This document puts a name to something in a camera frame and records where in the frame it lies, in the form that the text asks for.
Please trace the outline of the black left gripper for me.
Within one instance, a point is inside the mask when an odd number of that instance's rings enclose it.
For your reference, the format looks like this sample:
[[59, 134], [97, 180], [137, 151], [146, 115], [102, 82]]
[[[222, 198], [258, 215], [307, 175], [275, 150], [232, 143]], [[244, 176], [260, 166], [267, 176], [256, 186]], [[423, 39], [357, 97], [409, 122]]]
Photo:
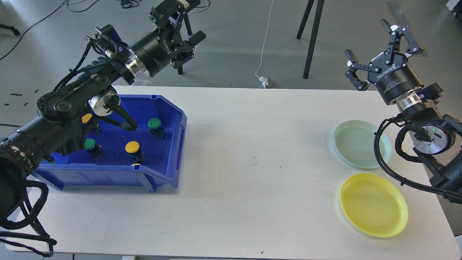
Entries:
[[[149, 19], [160, 29], [166, 29], [170, 25], [176, 28], [184, 21], [185, 14], [200, 3], [200, 0], [163, 0], [157, 7], [152, 7]], [[137, 57], [142, 71], [151, 78], [170, 63], [173, 68], [180, 69], [194, 58], [195, 46], [206, 39], [203, 31], [198, 31], [189, 40], [182, 41], [179, 30], [170, 32], [160, 29], [147, 32], [128, 45], [132, 54]]]

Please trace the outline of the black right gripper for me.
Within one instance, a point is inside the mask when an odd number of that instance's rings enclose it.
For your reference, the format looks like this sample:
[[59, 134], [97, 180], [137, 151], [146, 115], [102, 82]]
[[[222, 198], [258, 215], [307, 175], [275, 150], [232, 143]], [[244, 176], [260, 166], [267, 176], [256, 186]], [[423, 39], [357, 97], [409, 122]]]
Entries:
[[[353, 52], [345, 50], [348, 57], [348, 71], [345, 72], [345, 76], [357, 91], [365, 91], [369, 83], [359, 79], [357, 71], [368, 72], [368, 82], [375, 85], [386, 105], [391, 105], [404, 93], [423, 88], [422, 80], [408, 61], [411, 56], [421, 54], [423, 48], [409, 26], [390, 25], [385, 19], [381, 19], [380, 23], [390, 35], [387, 50], [370, 61], [372, 66], [359, 64]], [[404, 53], [400, 52], [402, 38], [407, 41]]]

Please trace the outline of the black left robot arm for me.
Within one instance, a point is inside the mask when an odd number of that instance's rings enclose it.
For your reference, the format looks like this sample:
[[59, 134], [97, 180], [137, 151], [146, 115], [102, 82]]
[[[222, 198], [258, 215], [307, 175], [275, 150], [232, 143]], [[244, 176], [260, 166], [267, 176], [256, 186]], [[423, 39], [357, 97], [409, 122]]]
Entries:
[[[195, 46], [205, 33], [191, 32], [188, 13], [199, 0], [164, 0], [151, 9], [156, 28], [127, 44], [112, 25], [88, 36], [84, 53], [53, 91], [37, 101], [38, 116], [1, 139], [1, 242], [23, 247], [44, 258], [53, 256], [56, 240], [45, 231], [38, 215], [48, 196], [48, 186], [28, 180], [52, 153], [68, 155], [84, 149], [85, 137], [99, 120], [128, 131], [136, 121], [120, 105], [112, 87], [119, 78], [133, 84], [141, 73], [153, 77], [167, 65], [183, 73], [183, 64], [194, 58]], [[187, 21], [190, 39], [180, 28]]]

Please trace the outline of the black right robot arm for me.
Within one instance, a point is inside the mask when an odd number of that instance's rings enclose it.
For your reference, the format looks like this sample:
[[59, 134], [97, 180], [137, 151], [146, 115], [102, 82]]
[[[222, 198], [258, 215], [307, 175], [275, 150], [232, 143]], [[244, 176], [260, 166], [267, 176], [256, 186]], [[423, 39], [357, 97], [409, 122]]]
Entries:
[[[425, 86], [409, 65], [411, 56], [423, 49], [409, 26], [390, 25], [381, 20], [390, 39], [387, 49], [362, 65], [350, 50], [346, 50], [348, 71], [345, 76], [358, 91], [374, 85], [386, 105], [397, 105], [400, 113], [380, 124], [375, 133], [373, 151], [379, 166], [401, 185], [439, 194], [452, 203], [461, 203], [461, 154], [447, 165], [434, 155], [449, 150], [461, 135], [461, 121], [437, 110], [442, 88], [434, 83]], [[390, 124], [400, 127], [395, 139], [395, 151], [406, 161], [422, 163], [432, 173], [430, 185], [411, 181], [392, 170], [381, 155], [379, 140]]]

